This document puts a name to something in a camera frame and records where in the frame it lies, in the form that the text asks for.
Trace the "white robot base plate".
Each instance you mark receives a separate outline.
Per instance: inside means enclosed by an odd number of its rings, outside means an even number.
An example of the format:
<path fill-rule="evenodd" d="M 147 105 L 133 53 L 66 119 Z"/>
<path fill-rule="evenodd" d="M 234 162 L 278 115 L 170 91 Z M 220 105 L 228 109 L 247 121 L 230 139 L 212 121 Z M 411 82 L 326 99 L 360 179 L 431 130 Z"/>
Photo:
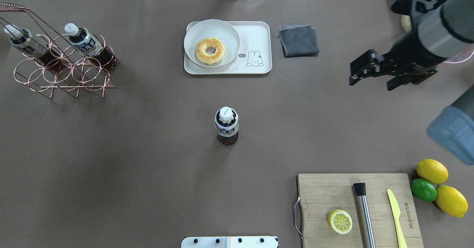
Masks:
<path fill-rule="evenodd" d="M 186 237 L 181 248 L 278 248 L 275 236 Z"/>

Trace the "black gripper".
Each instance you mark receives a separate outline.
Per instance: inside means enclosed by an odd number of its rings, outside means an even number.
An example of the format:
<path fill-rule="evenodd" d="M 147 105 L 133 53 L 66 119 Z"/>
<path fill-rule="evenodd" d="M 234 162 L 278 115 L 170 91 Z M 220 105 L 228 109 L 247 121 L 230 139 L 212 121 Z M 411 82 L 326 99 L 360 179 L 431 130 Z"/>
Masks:
<path fill-rule="evenodd" d="M 408 83 L 419 84 L 437 73 L 437 65 L 446 60 L 432 54 L 415 33 L 405 34 L 384 55 L 369 49 L 350 63 L 349 85 L 367 77 L 391 75 L 387 90 L 392 91 Z"/>

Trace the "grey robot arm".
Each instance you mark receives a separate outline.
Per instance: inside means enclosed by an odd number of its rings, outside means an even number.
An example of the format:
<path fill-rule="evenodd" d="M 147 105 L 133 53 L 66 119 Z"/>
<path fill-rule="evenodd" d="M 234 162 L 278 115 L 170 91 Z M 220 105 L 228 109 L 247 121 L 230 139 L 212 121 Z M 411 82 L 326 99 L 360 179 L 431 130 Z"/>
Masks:
<path fill-rule="evenodd" d="M 410 7 L 392 11 L 410 16 L 411 30 L 391 50 L 367 50 L 351 62 L 349 84 L 368 77 L 393 76 L 387 89 L 418 84 L 445 60 L 473 46 L 474 0 L 410 0 Z M 473 88 L 470 87 L 428 126 L 427 134 L 466 165 L 474 162 Z"/>

